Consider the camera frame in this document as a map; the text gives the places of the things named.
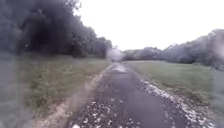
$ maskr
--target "dirt path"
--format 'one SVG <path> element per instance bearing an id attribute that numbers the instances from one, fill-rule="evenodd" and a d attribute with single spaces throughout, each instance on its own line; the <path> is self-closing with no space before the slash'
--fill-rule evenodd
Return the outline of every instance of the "dirt path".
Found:
<path id="1" fill-rule="evenodd" d="M 70 118 L 65 128 L 212 128 L 206 118 L 181 99 L 139 79 L 114 64 L 91 101 Z"/>

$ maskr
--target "foliage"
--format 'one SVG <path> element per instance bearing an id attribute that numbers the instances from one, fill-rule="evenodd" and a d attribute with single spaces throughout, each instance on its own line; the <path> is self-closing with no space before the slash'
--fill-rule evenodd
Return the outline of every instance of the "foliage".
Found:
<path id="1" fill-rule="evenodd" d="M 126 60 L 165 60 L 175 63 L 200 63 L 222 69 L 224 64 L 224 30 L 217 29 L 206 36 L 184 44 L 174 44 L 164 50 L 145 48 L 125 51 Z"/>
<path id="2" fill-rule="evenodd" d="M 0 0 L 0 51 L 104 57 L 111 42 L 74 15 L 77 0 Z"/>

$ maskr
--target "vegetation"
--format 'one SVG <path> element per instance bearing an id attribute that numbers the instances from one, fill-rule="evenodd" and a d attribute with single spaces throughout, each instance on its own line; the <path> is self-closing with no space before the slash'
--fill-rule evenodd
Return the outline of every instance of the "vegetation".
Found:
<path id="1" fill-rule="evenodd" d="M 224 73 L 208 67 L 163 61 L 128 61 L 125 65 L 143 74 L 153 84 L 185 96 L 191 105 L 215 106 L 224 111 Z"/>
<path id="2" fill-rule="evenodd" d="M 8 98 L 12 99 L 6 100 L 7 102 L 22 101 L 35 114 L 47 115 L 52 105 L 58 105 L 71 95 L 82 91 L 86 82 L 91 82 L 109 62 L 101 59 L 74 59 L 68 56 L 32 56 L 7 57 L 4 60 L 1 58 L 0 64 L 0 70 L 4 71 L 0 74 L 0 84 L 5 85 L 2 88 L 5 91 L 0 93 L 1 97 L 10 95 Z"/>
<path id="3" fill-rule="evenodd" d="M 85 27 L 77 0 L 0 0 L 0 51 L 104 57 L 111 41 Z"/>
<path id="4" fill-rule="evenodd" d="M 217 29 L 206 36 L 164 50 L 145 48 L 125 51 L 125 60 L 165 60 L 175 63 L 200 63 L 223 70 L 224 30 Z"/>

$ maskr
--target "grass verge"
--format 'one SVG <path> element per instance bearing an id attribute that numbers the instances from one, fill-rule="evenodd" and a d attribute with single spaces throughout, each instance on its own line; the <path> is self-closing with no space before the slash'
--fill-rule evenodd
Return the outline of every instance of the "grass verge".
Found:
<path id="1" fill-rule="evenodd" d="M 155 85 L 189 99 L 196 106 L 224 111 L 224 72 L 209 67 L 163 61 L 126 61 L 123 64 L 143 74 Z"/>
<path id="2" fill-rule="evenodd" d="M 109 65 L 105 60 L 67 56 L 21 57 L 16 63 L 25 106 L 38 116 L 50 114 L 53 105 L 73 95 Z"/>

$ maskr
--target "overcast sky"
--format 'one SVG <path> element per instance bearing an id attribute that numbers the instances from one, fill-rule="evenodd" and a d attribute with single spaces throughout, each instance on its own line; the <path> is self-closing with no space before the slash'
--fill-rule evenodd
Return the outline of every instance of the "overcast sky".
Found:
<path id="1" fill-rule="evenodd" d="M 119 49 L 164 49 L 224 28 L 223 0 L 81 0 L 82 21 Z"/>

